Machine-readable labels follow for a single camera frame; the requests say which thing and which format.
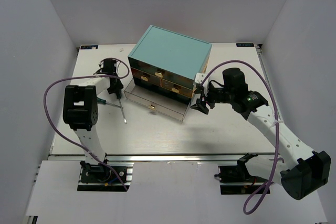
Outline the large green-handled screwdriver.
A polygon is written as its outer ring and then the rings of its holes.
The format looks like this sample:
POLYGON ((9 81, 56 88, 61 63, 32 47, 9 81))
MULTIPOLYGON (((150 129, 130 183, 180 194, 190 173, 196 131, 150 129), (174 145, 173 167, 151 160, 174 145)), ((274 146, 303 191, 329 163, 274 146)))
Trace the large green-handled screwdriver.
POLYGON ((123 117, 124 124, 127 124, 127 119, 125 117, 124 108, 123 108, 123 105, 122 105, 122 102, 121 102, 121 97, 118 98, 118 102, 119 102, 119 107, 120 107, 120 110, 121 110, 121 114, 122 114, 122 117, 123 117))

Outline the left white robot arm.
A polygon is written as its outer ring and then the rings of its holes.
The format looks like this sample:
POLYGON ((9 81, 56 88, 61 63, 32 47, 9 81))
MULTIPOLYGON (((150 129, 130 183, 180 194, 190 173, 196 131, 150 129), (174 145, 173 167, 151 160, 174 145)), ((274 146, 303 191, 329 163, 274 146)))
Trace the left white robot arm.
POLYGON ((118 61, 114 58, 102 60, 95 75, 82 84, 66 86, 62 117, 83 146, 86 163, 95 165, 93 176, 104 182, 110 178, 111 168, 102 163, 106 161, 106 153, 101 147, 96 130, 99 116, 98 95, 106 91, 120 100, 123 84, 117 78, 118 61))

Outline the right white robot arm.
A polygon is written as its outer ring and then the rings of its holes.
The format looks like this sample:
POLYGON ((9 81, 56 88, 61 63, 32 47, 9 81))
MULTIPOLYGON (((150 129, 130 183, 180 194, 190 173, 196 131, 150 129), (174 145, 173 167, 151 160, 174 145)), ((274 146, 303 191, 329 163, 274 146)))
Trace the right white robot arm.
POLYGON ((276 118, 275 109, 257 91, 250 91, 245 75, 239 68, 223 71, 224 84, 218 88, 203 73, 195 77, 199 94, 192 109, 208 114, 215 104, 230 104, 235 112, 259 130, 278 151, 280 161, 248 153, 236 166, 221 166, 216 177, 224 183, 247 182, 253 177, 281 185, 295 200, 301 200, 328 182, 331 157, 325 151, 316 152, 300 140, 283 122, 276 118))

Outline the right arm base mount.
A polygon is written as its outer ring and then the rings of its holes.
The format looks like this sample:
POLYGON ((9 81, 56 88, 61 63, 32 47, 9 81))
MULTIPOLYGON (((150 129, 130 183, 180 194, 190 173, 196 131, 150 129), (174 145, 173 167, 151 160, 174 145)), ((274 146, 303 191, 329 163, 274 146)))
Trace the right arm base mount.
POLYGON ((218 174, 214 178, 220 182, 220 193, 222 195, 250 195, 266 180, 261 177, 252 176, 245 164, 256 153, 248 153, 241 157, 235 165, 222 165, 218 167, 218 174))

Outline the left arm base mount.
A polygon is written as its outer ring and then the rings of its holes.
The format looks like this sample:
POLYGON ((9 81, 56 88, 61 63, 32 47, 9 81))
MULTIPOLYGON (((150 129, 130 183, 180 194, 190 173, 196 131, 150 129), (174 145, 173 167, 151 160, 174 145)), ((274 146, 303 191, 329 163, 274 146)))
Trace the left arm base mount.
POLYGON ((113 165, 117 175, 107 167, 80 162, 81 170, 77 191, 126 192, 130 187, 133 174, 132 165, 113 165))

